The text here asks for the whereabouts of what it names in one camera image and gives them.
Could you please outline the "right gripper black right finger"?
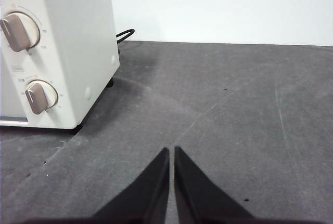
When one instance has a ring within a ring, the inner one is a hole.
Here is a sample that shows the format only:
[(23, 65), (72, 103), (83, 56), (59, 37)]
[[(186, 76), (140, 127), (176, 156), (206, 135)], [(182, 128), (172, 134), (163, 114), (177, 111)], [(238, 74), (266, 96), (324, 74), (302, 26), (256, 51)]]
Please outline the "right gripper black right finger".
[(174, 153), (174, 187), (180, 223), (275, 223), (255, 218), (216, 186), (179, 146)]

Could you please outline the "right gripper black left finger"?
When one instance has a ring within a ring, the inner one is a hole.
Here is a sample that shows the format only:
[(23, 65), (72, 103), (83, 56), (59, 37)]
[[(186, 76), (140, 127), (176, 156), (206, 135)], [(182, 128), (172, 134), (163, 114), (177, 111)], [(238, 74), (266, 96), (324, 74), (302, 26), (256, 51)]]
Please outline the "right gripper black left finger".
[(170, 153), (163, 148), (140, 175), (87, 223), (165, 223)]

